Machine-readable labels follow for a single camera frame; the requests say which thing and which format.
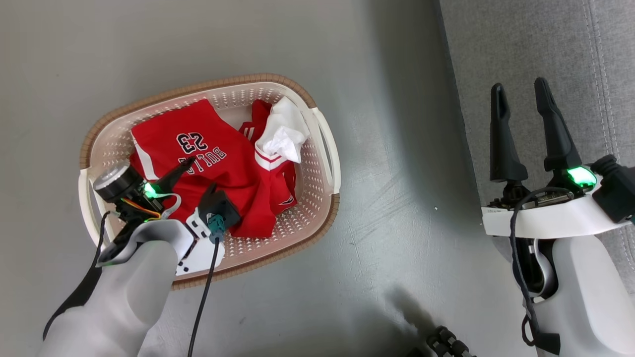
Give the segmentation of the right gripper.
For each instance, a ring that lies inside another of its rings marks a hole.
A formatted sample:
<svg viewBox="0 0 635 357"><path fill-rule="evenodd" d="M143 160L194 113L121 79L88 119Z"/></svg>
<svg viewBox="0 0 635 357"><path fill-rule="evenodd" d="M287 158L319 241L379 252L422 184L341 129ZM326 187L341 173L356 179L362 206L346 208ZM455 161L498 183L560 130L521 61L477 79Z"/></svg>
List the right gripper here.
<svg viewBox="0 0 635 357"><path fill-rule="evenodd" d="M568 170L565 183L581 189L572 193L540 194L525 204L515 220L515 234L521 238L569 238L596 235L628 225L633 221L633 169L603 167L607 174L594 173L581 166L564 117L545 78L534 81L537 111L543 120L547 172ZM510 130L511 112L500 83L491 88L490 181L524 181L526 166L519 160Z"/></svg>

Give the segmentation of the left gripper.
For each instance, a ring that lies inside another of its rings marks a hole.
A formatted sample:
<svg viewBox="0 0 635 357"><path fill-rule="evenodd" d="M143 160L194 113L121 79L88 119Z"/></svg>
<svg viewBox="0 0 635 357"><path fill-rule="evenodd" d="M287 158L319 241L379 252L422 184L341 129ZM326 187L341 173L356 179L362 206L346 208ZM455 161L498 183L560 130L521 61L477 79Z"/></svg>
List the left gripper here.
<svg viewBox="0 0 635 357"><path fill-rule="evenodd" d="M129 262L148 242L164 241L176 253L175 273L199 271L209 264L213 273L225 255L226 194L211 184L193 207L176 185L195 162L188 157L155 182L147 181L130 164L118 164L93 183L98 196L114 205L123 228L98 250L95 266Z"/></svg>

